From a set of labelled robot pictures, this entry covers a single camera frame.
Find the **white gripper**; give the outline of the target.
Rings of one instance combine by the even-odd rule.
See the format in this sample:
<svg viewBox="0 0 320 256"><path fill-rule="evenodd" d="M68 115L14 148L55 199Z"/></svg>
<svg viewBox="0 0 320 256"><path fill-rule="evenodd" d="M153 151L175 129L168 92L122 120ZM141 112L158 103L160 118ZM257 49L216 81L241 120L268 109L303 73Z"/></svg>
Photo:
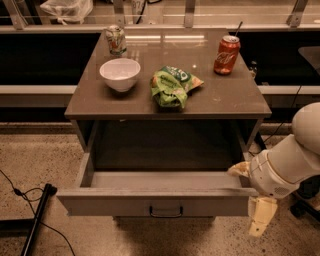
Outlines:
<svg viewBox="0 0 320 256"><path fill-rule="evenodd" d="M299 188L289 180L291 165L272 161L269 153L270 150L263 150L250 163L243 161L227 170L231 176L249 177L251 186L263 195L250 197L248 201L249 234L254 237L260 237L273 219L278 208L276 199L283 199Z"/></svg>

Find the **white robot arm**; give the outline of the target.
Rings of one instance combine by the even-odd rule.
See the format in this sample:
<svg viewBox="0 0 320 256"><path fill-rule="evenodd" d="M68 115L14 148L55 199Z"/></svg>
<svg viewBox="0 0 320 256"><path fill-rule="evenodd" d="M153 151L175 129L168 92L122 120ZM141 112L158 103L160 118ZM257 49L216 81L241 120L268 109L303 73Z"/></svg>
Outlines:
<svg viewBox="0 0 320 256"><path fill-rule="evenodd" d="M259 193L248 201L249 234L260 237L274 217L277 201L320 174L320 103L302 107L292 119L292 133L251 161L233 165L232 176L244 176Z"/></svg>

